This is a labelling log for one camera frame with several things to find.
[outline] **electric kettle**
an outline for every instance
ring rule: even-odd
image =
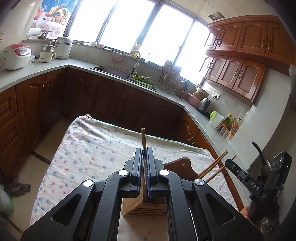
[[[197,107],[197,110],[202,113],[206,114],[206,110],[209,107],[211,101],[208,98],[203,98],[203,100],[200,102],[200,104]]]

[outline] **gray countertop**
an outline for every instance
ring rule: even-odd
[[[71,67],[78,70],[83,70],[85,72],[89,72],[95,75],[99,75],[105,78],[109,78],[111,80],[124,83],[126,85],[129,85],[131,87],[134,87],[136,89],[145,91],[149,94],[152,94],[154,96],[157,96],[159,98],[162,98],[166,101],[169,101],[175,105],[178,105],[188,113],[188,115],[191,117],[191,119],[194,121],[194,123],[197,125],[197,127],[200,129],[202,134],[205,136],[205,138],[208,140],[209,144],[213,147],[215,152],[220,155],[224,150],[228,150],[228,154],[224,158],[226,160],[227,158],[231,158],[235,152],[231,148],[231,143],[227,142],[216,129],[212,128],[210,125],[208,125],[209,119],[199,113],[195,107],[190,105],[187,101],[178,98],[177,96],[162,90],[160,87],[155,87],[158,92],[155,92],[153,90],[144,88],[138,84],[135,84],[133,82],[121,79],[119,77],[115,77],[113,75],[105,74],[102,72],[98,72],[95,70],[92,70],[91,68],[97,67],[98,64],[93,64],[90,62],[78,60],[78,59],[66,59],[66,60],[59,60],[56,59],[55,61],[51,61],[49,63],[29,63],[23,68],[17,69],[17,70],[5,70],[3,68],[0,69],[0,92],[24,81],[27,79],[30,79],[32,77],[35,77],[40,74],[44,74],[49,71],[62,69],[66,67]],[[241,161],[236,158],[235,161],[238,165],[241,164]],[[236,186],[238,193],[242,199],[243,204],[246,206],[249,203],[249,199],[246,197],[248,196],[248,191],[244,186],[240,184],[240,182],[236,179],[235,176],[233,176],[230,172],[229,175],[231,179],[233,180],[234,185]]]

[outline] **kitchen cabinet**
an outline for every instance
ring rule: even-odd
[[[242,32],[243,23],[232,23],[223,26],[216,50],[235,51]]]
[[[61,117],[66,69],[48,72],[45,78],[45,127],[50,129]]]
[[[77,116],[89,112],[88,99],[93,74],[68,68],[65,80],[64,113],[66,119],[73,121]]]
[[[22,139],[11,152],[11,155],[4,164],[4,172],[10,181],[13,181],[17,176],[19,169],[29,155],[26,143]]]
[[[124,84],[95,75],[90,90],[90,115],[112,123]]]
[[[256,89],[259,88],[264,78],[265,71],[264,64],[245,60],[232,89],[252,100]]]
[[[294,44],[282,24],[268,23],[266,57],[293,64]]]
[[[224,64],[226,62],[227,57],[225,56],[215,56],[211,65],[210,69],[206,75],[206,78],[212,81],[217,82],[218,78],[222,72]]]
[[[141,132],[143,121],[153,101],[152,95],[127,85],[124,86],[115,111],[114,124]]]
[[[17,115],[15,86],[0,93],[0,129]]]
[[[156,97],[143,123],[146,134],[169,139],[181,110],[181,107]]]
[[[193,139],[192,145],[195,147],[207,149],[214,159],[218,157],[214,149],[211,147],[211,145],[208,143],[207,139],[201,132],[198,133],[197,136]]]
[[[218,79],[218,83],[232,89],[238,78],[243,62],[244,60],[241,58],[228,57]]]
[[[223,26],[209,28],[209,35],[204,45],[207,50],[213,50],[216,48],[222,29]]]
[[[244,23],[236,51],[264,56],[267,46],[267,31],[267,22]]]
[[[22,133],[32,150],[44,132],[45,74],[23,81],[16,86],[17,110]]]
[[[213,61],[213,58],[214,58],[214,55],[205,56],[205,59],[204,59],[204,61],[202,63],[202,66],[201,66],[201,68],[200,68],[200,70],[198,72],[200,74],[200,76],[202,76],[203,78],[207,75],[207,72],[208,72],[208,70],[210,68],[210,65],[211,65],[211,63]]]
[[[194,138],[200,133],[196,124],[185,111],[181,112],[172,130],[172,140],[188,145],[191,145],[194,142]]]

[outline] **wooden chopstick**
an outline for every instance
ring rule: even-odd
[[[223,169],[225,168],[225,165],[223,165],[223,167],[221,167],[218,171],[216,171],[212,176],[210,176],[205,182],[208,183],[209,181],[211,181],[215,176],[217,176]]]
[[[217,159],[211,163],[209,166],[207,166],[200,174],[197,175],[197,178],[203,178],[206,174],[209,173],[210,170],[214,168],[214,166],[217,165],[217,163],[227,154],[227,150],[225,150],[220,156],[217,157]]]
[[[145,128],[142,128],[142,129],[141,129],[141,132],[142,132],[142,148],[143,148],[143,149],[146,149],[147,146],[146,146]]]

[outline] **cup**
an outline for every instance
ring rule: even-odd
[[[90,46],[96,47],[96,46],[98,46],[98,43],[97,42],[91,42]]]
[[[98,44],[98,48],[103,49],[103,48],[105,48],[105,45],[103,45],[103,44]]]

